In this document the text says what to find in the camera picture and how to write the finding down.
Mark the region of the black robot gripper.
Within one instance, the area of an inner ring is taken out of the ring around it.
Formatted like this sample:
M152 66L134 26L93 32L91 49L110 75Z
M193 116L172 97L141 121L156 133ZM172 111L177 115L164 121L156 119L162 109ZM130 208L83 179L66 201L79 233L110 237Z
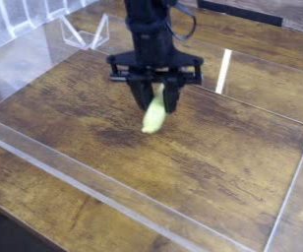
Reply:
M138 107L146 110L153 100L152 82L168 81L164 89L164 103L168 113L177 110L184 85L201 84L201 57L188 54L174 46L173 35L168 29L152 33L131 34L133 49L110 55L110 78L127 82Z

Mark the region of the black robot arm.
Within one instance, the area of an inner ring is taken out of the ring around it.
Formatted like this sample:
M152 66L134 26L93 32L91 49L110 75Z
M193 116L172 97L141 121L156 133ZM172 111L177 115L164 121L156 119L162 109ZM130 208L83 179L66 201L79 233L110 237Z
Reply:
M168 113L177 109L181 88L201 84L201 57L181 52L173 37L186 40L196 29L196 17L178 0L123 0L125 23L131 34L133 49L107 57L111 65L111 80L126 82L134 100L146 110L153 94L153 83L162 83L164 103ZM186 35L174 32L170 8L192 17L192 30Z

